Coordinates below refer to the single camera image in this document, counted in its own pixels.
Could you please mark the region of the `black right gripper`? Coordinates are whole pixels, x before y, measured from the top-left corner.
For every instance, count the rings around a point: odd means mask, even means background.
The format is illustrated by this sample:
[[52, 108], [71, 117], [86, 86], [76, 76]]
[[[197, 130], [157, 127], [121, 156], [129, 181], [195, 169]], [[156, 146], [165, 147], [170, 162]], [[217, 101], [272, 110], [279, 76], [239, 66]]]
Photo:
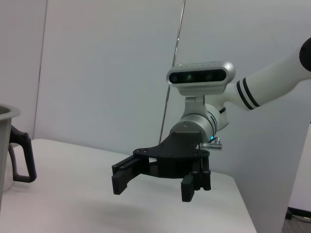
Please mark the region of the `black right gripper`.
[[209, 151], [199, 149], [200, 133], [172, 133], [159, 145], [140, 148], [133, 156], [112, 166], [113, 193], [120, 195], [139, 174], [181, 181], [182, 201], [191, 201], [195, 191], [211, 190]]

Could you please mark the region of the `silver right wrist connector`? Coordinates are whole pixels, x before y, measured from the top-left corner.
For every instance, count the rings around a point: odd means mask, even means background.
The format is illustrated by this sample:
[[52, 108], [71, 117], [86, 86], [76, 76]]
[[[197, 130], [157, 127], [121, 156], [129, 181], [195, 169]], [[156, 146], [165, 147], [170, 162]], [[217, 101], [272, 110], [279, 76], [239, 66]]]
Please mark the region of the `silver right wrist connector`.
[[223, 145], [219, 137], [213, 137], [209, 142], [200, 143], [198, 145], [200, 150], [219, 150], [222, 151]]

